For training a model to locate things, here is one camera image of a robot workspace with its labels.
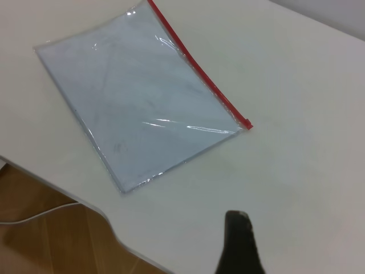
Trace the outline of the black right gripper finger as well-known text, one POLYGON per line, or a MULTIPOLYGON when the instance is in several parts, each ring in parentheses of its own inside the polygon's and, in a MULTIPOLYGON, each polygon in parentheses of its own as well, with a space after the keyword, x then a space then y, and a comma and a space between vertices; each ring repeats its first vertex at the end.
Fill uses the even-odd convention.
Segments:
POLYGON ((216 273, 265 273, 252 223, 244 211, 225 214, 224 247, 216 273))

